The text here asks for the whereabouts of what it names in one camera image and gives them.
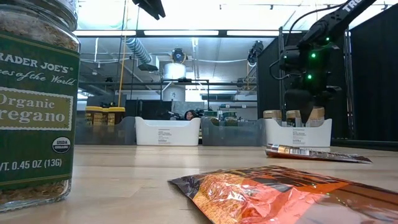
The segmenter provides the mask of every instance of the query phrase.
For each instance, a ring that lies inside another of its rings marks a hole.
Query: oregano jar
[[[0,212],[71,190],[77,0],[0,0]]]

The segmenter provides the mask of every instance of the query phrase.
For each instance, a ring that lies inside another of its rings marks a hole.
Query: usda organic seal
[[[59,137],[52,143],[52,150],[56,153],[66,153],[70,149],[70,140],[66,137]]]

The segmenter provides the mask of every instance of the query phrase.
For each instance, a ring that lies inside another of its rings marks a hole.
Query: white plastic bin
[[[144,120],[136,117],[139,146],[197,146],[200,118],[191,121]]]
[[[282,127],[273,119],[265,119],[266,144],[280,144],[317,151],[330,151],[331,119],[319,127]]]

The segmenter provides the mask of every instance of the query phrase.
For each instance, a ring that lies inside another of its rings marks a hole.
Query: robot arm
[[[327,65],[333,43],[348,28],[349,24],[376,0],[349,0],[337,10],[325,15],[311,26],[297,45],[286,46],[280,55],[279,67],[287,73],[298,74],[285,100],[295,110],[300,110],[307,122],[315,102],[324,106],[335,89],[326,86]]]

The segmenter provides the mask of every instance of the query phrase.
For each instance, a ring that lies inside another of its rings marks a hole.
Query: storage bin
[[[197,146],[200,118],[190,121],[144,120],[136,117],[139,146]]]
[[[220,121],[216,126],[210,119],[202,118],[201,131],[204,146],[262,146],[264,119],[237,122],[237,126]]]
[[[318,151],[330,150],[331,119],[313,128],[281,127],[273,119],[265,119],[265,124],[266,144],[304,147]]]
[[[84,119],[79,119],[76,121],[75,144],[135,145],[135,123],[135,117],[126,117],[119,124],[112,126],[112,129],[109,129],[108,125],[90,126]]]

